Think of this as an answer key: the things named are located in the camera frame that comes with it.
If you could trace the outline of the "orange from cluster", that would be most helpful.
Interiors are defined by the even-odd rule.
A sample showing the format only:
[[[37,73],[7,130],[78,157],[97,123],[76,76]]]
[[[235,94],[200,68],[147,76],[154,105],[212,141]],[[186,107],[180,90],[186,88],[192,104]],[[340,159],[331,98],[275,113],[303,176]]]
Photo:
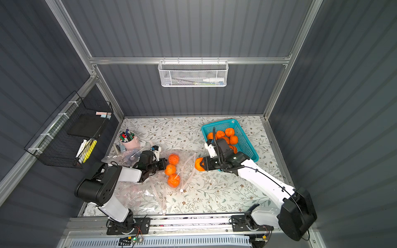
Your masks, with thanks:
[[[233,153],[236,154],[238,152],[237,148],[235,146],[230,145],[230,149],[233,150]]]

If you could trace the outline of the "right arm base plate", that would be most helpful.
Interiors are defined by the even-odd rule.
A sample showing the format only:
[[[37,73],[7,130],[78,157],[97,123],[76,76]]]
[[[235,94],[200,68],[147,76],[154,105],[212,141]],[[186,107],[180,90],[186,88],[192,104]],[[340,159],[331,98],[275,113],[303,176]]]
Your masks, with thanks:
[[[244,215],[233,215],[229,218],[229,223],[232,225],[234,232],[243,231],[264,231],[270,232],[274,230],[273,226],[256,224],[251,218],[246,218]]]

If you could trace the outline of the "clear pink-dotted zip-top bag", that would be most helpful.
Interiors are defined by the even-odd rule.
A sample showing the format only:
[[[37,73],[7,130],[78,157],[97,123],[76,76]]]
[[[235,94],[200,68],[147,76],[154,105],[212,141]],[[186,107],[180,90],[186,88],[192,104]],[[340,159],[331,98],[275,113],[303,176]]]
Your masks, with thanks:
[[[146,145],[133,150],[124,150],[110,154],[102,161],[108,164],[115,161],[118,165],[130,167],[138,162],[143,151],[151,150],[151,147]],[[135,215],[165,215],[165,199],[154,188],[152,183],[154,176],[150,176],[143,183],[118,182],[115,188],[117,199]]]

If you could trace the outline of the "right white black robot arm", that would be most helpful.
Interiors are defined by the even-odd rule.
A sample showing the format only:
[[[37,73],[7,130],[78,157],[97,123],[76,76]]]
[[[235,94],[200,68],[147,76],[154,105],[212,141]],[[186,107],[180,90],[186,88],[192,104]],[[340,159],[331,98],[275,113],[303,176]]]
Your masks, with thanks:
[[[224,139],[210,139],[205,143],[205,148],[209,155],[196,159],[195,168],[198,171],[220,170],[232,173],[253,184],[275,204],[273,209],[253,204],[244,213],[243,220],[231,218],[233,225],[248,230],[280,228],[295,241],[300,241],[304,235],[309,234],[317,214],[306,189],[295,189],[279,181],[261,169],[248,155],[234,151]]]

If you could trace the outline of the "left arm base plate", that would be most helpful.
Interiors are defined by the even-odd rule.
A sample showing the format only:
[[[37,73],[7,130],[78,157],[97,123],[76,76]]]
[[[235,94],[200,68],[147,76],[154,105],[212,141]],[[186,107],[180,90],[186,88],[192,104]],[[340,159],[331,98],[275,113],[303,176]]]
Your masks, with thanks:
[[[108,219],[106,222],[107,235],[138,235],[148,234],[151,219],[145,218],[134,218],[131,223],[124,222],[120,223],[112,219]]]

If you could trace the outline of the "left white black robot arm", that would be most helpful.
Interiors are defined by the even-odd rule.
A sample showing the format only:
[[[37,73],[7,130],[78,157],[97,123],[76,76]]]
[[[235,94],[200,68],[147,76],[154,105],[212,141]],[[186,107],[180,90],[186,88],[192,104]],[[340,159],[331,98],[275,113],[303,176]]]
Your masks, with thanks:
[[[74,194],[86,203],[96,204],[110,220],[130,226],[133,213],[115,196],[117,183],[143,183],[158,171],[165,170],[166,166],[167,159],[151,150],[143,151],[138,162],[130,167],[118,165],[115,161],[110,164],[99,162],[78,183]]]

